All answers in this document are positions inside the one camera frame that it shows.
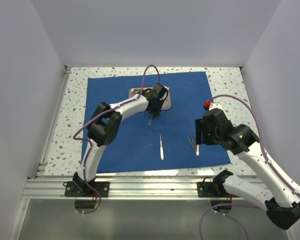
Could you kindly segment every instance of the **blue mat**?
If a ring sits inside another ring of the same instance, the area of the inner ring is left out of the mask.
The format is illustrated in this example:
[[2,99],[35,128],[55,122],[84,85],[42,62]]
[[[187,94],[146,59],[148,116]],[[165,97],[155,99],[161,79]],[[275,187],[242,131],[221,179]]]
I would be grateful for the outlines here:
[[[90,120],[100,102],[113,104],[128,98],[133,87],[141,85],[141,76],[90,78],[88,80],[84,122]],[[153,86],[157,75],[147,75],[145,85]],[[121,122],[116,139],[104,151],[98,173],[200,168],[229,164],[227,152],[219,145],[200,146],[196,157],[188,140],[195,134],[195,119],[201,118],[203,103],[211,98],[205,72],[161,75],[161,83],[170,87],[172,106],[162,110],[149,126],[151,115],[137,113]],[[160,158],[160,134],[164,160]],[[82,144],[84,157],[87,142]]]

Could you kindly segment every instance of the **gray floor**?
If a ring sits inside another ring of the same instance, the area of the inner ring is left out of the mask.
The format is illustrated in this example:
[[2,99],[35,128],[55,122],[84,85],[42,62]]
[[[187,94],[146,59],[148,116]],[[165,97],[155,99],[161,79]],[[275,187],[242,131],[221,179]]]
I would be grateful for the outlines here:
[[[199,220],[208,202],[104,200],[92,214],[75,213],[73,200],[32,200],[20,240],[199,240]],[[260,209],[233,207],[230,214],[247,228],[250,240],[286,240]],[[246,240],[233,220],[210,212],[205,240]]]

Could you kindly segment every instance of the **speckled tabletop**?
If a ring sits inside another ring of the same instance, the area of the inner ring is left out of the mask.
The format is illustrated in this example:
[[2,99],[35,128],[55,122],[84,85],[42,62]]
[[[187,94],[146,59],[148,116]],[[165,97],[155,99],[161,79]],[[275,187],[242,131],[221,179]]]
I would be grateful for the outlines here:
[[[72,139],[85,117],[88,78],[142,75],[144,67],[73,67],[68,78],[55,131],[45,161],[44,176],[72,176],[80,168],[81,143]],[[161,74],[205,72],[212,96],[234,95],[249,103],[245,85],[238,67],[158,67]],[[150,68],[147,74],[156,74]],[[234,125],[246,124],[256,132],[249,111],[239,102],[227,97],[216,99]],[[201,168],[107,173],[116,176],[212,176],[226,169],[236,175],[255,176],[252,169],[237,156],[228,152],[231,163]]]

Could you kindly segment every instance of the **table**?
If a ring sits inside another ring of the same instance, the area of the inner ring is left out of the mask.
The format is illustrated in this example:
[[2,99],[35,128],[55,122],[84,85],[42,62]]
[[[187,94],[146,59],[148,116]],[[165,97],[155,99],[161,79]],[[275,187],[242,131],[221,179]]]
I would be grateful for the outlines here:
[[[88,78],[142,75],[144,67],[72,67],[68,76],[56,125],[45,155],[41,176],[72,176],[80,168],[81,143],[72,139],[84,121]],[[249,103],[241,71],[238,67],[158,67],[161,74],[206,72],[212,96],[219,94],[234,95]],[[150,68],[147,74],[156,74]],[[257,132],[255,122],[249,111],[241,103],[231,98],[217,99],[225,114],[234,125],[246,124]],[[223,170],[235,175],[255,176],[254,171],[231,152],[230,164],[184,168],[171,170],[135,171],[103,173],[106,176],[214,176]]]

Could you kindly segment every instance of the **black mounting plate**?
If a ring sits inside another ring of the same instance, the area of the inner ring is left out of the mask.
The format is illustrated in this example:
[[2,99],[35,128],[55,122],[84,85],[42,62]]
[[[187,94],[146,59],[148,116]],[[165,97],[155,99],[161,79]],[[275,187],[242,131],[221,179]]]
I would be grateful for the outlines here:
[[199,198],[227,198],[229,197],[229,193],[226,191],[217,193],[216,191],[213,190],[213,182],[204,182],[204,186],[207,189],[204,189],[203,187],[203,182],[199,181],[196,183],[196,190],[198,192],[198,197]]
[[[102,198],[108,197],[110,182],[94,181],[90,182],[90,185],[100,193]],[[94,196],[94,192],[92,190],[89,190],[88,192],[82,191],[73,181],[64,182],[63,186],[65,186],[64,196],[68,198],[83,198]]]

